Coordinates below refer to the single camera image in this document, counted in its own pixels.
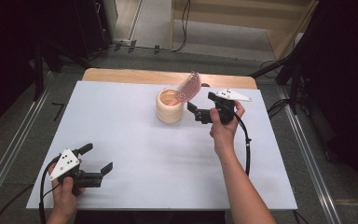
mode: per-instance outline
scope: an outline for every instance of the person's left hand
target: person's left hand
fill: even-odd
[[[56,163],[48,168],[49,174],[54,170],[55,165]],[[48,219],[48,223],[67,223],[75,213],[77,205],[77,198],[72,193],[74,179],[67,176],[62,184],[60,184],[58,179],[54,179],[51,181],[51,185],[53,188],[58,187],[53,190],[54,207]]]

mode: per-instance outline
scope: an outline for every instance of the white table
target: white table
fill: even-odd
[[[167,125],[155,114],[155,97],[169,85],[79,81],[65,110],[60,127],[27,208],[37,208],[40,178],[51,159],[63,152],[92,143],[80,169],[99,172],[108,162],[114,166],[102,186],[87,189],[78,198],[78,209],[97,210],[227,210],[226,187],[211,125],[194,121],[185,111],[180,121]],[[202,88],[191,102],[211,108],[208,91]],[[296,209],[280,150],[260,91],[233,89],[253,98],[243,103],[243,121],[251,142],[250,177],[269,209]],[[245,163],[244,134],[238,130],[235,148]],[[45,191],[51,189],[47,180]],[[52,195],[45,198],[46,208]]]

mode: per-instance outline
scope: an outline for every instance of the person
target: person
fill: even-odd
[[[236,113],[241,118],[245,109],[238,101],[235,102],[235,106]],[[222,166],[234,223],[276,223],[235,154],[234,136],[238,127],[237,120],[223,125],[216,108],[211,108],[210,114],[213,122],[210,136],[213,138],[214,151]],[[57,180],[53,181],[52,186],[57,184]],[[75,213],[76,196],[72,194],[73,185],[73,179],[66,177],[63,184],[53,190],[54,207],[48,224],[67,223]]]

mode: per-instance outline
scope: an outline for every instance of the pink object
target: pink object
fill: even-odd
[[[179,102],[188,102],[199,93],[201,89],[201,77],[199,73],[191,72],[186,81],[183,82],[175,94],[173,99],[168,105],[177,105]]]

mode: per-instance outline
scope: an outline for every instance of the hand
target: hand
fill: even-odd
[[[54,170],[55,165],[56,163],[48,168],[49,174]],[[58,187],[53,190],[54,207],[48,219],[48,223],[67,223],[75,213],[77,204],[77,198],[72,194],[74,179],[67,176],[63,180],[62,185],[60,185],[58,179],[54,179],[51,181],[51,185],[53,188]]]
[[[237,108],[237,115],[241,118],[245,113],[245,109],[238,101],[235,101],[235,107]],[[214,140],[214,151],[221,158],[227,153],[234,152],[234,136],[237,131],[238,121],[234,118],[230,123],[223,125],[216,108],[212,108],[210,113],[213,122],[210,135]]]

